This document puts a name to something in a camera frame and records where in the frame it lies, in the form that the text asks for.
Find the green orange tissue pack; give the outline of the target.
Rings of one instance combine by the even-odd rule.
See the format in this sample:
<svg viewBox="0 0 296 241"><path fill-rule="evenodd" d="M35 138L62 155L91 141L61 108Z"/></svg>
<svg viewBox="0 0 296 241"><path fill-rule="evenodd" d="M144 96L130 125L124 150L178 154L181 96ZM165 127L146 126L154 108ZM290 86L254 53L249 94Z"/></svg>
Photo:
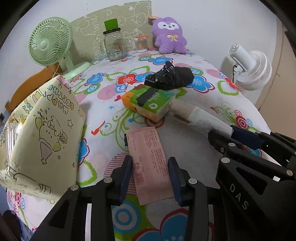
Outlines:
<svg viewBox="0 0 296 241"><path fill-rule="evenodd" d="M160 121L169 111L175 95L171 92L139 84L121 97L123 105L151 121Z"/></svg>

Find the green desk fan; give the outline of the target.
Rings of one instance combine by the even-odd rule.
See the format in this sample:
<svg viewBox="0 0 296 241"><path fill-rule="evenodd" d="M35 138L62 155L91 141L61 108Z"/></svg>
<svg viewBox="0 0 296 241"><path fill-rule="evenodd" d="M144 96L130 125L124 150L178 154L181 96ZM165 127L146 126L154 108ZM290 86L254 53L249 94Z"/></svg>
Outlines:
<svg viewBox="0 0 296 241"><path fill-rule="evenodd" d="M66 71L63 78L70 80L85 70L91 63L83 61L73 64L70 47L72 44L72 28L69 21L60 17L51 17L41 21L31 33L28 50L32 60L41 66L63 63Z"/></svg>

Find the beige door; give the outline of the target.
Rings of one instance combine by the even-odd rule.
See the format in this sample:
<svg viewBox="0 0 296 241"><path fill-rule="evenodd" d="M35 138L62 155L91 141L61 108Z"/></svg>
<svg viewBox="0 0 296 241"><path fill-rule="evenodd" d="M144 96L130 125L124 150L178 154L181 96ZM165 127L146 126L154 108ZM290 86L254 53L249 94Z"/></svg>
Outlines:
<svg viewBox="0 0 296 241"><path fill-rule="evenodd" d="M280 20L276 23L273 73L255 106L273 132L295 138L295 53L287 29Z"/></svg>

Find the wooden bed headboard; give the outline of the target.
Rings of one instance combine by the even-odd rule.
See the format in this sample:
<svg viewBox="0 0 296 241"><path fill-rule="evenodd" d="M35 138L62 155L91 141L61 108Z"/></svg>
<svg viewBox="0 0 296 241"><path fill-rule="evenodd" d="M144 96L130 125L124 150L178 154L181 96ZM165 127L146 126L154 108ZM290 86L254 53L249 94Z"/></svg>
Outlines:
<svg viewBox="0 0 296 241"><path fill-rule="evenodd" d="M58 63L45 67L40 72L29 77L24 83L22 83L11 99L5 104L6 111L11 114L13 110L34 90L41 87L47 81L51 80L58 74L62 73L62 69Z"/></svg>

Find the purple plush bunny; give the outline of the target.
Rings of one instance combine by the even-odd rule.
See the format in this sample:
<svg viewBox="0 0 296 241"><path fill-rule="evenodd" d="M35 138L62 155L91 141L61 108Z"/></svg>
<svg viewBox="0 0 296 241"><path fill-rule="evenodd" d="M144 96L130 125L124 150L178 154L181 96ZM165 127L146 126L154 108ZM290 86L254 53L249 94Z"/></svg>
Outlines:
<svg viewBox="0 0 296 241"><path fill-rule="evenodd" d="M183 36L182 27L172 17L157 18L152 21L154 45L161 54L187 52L187 40Z"/></svg>

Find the glass jar with green lid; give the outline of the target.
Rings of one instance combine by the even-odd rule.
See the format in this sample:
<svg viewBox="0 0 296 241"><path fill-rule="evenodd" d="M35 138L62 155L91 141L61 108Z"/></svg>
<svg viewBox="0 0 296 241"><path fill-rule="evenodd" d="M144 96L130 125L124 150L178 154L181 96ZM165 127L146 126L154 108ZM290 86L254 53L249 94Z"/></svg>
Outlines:
<svg viewBox="0 0 296 241"><path fill-rule="evenodd" d="M124 59L127 55L126 47L118 26L117 19L110 19L104 22L105 31L103 32L103 43L106 49L107 57L110 61Z"/></svg>

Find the white roll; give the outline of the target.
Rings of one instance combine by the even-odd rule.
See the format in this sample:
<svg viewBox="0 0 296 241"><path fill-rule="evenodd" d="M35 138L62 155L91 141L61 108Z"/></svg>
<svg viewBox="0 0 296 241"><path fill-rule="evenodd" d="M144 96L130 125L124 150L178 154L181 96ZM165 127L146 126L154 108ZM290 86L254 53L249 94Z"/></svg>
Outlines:
<svg viewBox="0 0 296 241"><path fill-rule="evenodd" d="M205 136L208 136L208 133L212 130L224 134L227 137L231 137L233 133L232 127L228 124L202 108L180 99L174 99L170 102L170 111L191 125L196 126Z"/></svg>

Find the floral tablecloth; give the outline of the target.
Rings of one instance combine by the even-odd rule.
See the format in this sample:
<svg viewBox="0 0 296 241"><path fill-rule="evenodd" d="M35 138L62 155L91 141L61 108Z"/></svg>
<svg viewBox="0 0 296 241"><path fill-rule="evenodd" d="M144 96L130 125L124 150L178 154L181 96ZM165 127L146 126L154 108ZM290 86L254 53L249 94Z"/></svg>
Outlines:
<svg viewBox="0 0 296 241"><path fill-rule="evenodd" d="M166 61L191 69L192 84L172 91L176 99L196 105L228 125L269 133L270 128L241 90L220 70L194 53L159 54L132 52L126 59L94 61L91 66L68 81L76 100L86 115L78 153L76 183L92 186L109 176L128 153L126 131L153 126L158 132L167 157L184 156L184 166L197 173L206 184L216 185L214 171L217 153L194 126L180 123L166 114L154 122L126 108L121 97L143 84L148 75L163 68Z"/></svg>

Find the toothpick jar orange lid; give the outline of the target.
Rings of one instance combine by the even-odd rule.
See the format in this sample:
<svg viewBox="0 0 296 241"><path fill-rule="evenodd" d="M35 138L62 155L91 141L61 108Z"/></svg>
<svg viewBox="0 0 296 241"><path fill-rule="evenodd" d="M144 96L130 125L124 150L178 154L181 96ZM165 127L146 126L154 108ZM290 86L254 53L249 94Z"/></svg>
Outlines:
<svg viewBox="0 0 296 241"><path fill-rule="evenodd" d="M148 36L137 36L134 38L134 43L136 47L136 51L138 53L147 52L148 51L148 45L147 45L147 38Z"/></svg>

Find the white standing fan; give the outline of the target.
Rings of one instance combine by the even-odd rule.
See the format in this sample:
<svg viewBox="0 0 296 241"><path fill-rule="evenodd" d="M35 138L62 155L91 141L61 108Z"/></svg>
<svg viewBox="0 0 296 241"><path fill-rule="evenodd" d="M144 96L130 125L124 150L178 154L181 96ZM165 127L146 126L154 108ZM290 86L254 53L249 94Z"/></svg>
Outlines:
<svg viewBox="0 0 296 241"><path fill-rule="evenodd" d="M235 62L233 81L244 90L260 90L269 82L273 69L262 51L247 52L236 43L230 47L228 54Z"/></svg>

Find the pink paper packet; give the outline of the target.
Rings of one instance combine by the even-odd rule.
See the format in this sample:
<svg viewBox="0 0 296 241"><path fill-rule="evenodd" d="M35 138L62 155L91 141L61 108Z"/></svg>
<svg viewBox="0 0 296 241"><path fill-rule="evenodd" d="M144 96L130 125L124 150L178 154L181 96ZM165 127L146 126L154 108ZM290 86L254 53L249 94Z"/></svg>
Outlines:
<svg viewBox="0 0 296 241"><path fill-rule="evenodd" d="M173 197L165 153L155 127L128 130L126 138L139 204Z"/></svg>

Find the black plastic bag bundle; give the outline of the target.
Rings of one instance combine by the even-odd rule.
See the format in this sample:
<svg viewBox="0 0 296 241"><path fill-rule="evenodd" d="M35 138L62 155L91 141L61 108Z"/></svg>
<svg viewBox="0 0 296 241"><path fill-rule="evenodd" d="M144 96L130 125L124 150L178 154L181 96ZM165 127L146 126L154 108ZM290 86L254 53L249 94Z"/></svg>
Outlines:
<svg viewBox="0 0 296 241"><path fill-rule="evenodd" d="M190 68L174 66L166 61L160 71L145 78L144 85L160 90L173 90L192 84L193 79Z"/></svg>

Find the yellow fabric storage box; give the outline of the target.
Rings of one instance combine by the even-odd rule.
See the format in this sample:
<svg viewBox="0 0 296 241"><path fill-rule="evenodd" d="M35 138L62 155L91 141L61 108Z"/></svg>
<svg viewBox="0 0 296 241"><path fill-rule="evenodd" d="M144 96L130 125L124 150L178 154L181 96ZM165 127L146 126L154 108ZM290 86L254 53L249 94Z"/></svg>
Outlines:
<svg viewBox="0 0 296 241"><path fill-rule="evenodd" d="M27 96L1 133L1 185L22 194L58 200L76 183L86 115L58 75ZM22 123L8 162L6 129Z"/></svg>

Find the green patterned board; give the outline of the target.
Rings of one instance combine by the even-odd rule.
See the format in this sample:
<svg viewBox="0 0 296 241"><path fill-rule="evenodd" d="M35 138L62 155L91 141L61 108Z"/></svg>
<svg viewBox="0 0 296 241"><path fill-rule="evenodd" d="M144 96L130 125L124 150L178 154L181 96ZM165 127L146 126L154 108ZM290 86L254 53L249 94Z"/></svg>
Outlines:
<svg viewBox="0 0 296 241"><path fill-rule="evenodd" d="M104 22L110 19L117 19L127 51L135 50L134 39L137 36L148 36L147 43L151 46L152 26L148 19L151 14L151 1L132 1L99 9L72 21L70 54L73 63L91 62L103 57Z"/></svg>

